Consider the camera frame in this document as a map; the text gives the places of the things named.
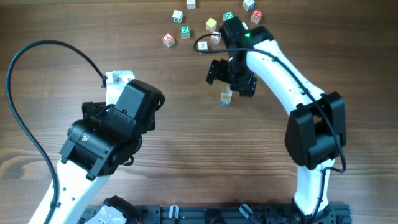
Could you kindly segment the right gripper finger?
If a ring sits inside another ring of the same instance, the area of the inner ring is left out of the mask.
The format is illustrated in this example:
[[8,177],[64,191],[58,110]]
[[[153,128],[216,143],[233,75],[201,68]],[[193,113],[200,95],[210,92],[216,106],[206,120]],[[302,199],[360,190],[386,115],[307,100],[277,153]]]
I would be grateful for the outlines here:
[[221,77],[221,62],[219,60],[213,60],[206,76],[206,82],[212,85],[215,80],[220,80]]
[[240,97],[253,97],[256,90],[256,82],[246,83],[238,88]]

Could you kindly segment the red Y block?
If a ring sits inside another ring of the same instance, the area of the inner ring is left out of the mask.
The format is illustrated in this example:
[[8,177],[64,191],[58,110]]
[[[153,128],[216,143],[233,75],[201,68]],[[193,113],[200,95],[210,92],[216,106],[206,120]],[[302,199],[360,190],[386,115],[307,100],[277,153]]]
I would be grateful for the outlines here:
[[220,102],[226,102],[231,104],[231,98],[222,98],[220,99]]

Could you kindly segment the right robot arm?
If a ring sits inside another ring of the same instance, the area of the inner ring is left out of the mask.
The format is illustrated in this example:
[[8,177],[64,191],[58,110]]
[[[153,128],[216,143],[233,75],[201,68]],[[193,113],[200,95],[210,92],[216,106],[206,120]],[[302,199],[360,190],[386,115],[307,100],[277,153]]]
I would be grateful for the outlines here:
[[[207,83],[228,83],[231,90],[248,97],[254,95],[258,79],[270,88],[289,117],[284,142],[298,171],[292,215],[302,223],[325,218],[330,172],[346,170],[343,98],[308,81],[264,26],[248,29],[233,17],[224,21],[216,36],[223,39],[229,60],[212,61]],[[336,158],[342,163],[338,170],[333,166]]]

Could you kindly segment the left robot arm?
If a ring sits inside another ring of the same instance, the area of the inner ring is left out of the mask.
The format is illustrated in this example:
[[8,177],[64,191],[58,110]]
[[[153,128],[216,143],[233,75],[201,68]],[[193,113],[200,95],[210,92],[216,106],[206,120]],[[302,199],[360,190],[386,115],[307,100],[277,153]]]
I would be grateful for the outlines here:
[[77,223],[118,166],[130,166],[142,135],[155,128],[163,93],[139,80],[123,88],[115,104],[83,103],[83,119],[67,132],[51,184],[31,223]]

